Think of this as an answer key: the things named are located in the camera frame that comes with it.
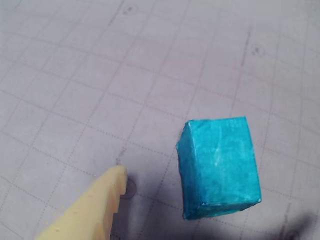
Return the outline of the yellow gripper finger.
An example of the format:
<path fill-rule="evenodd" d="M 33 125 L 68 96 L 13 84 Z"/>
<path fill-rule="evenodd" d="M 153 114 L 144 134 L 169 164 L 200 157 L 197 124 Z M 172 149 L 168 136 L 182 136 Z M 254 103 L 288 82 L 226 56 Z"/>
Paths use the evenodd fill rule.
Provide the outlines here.
<path fill-rule="evenodd" d="M 127 169 L 122 165 L 108 169 L 36 239 L 109 240 L 127 178 Z"/>

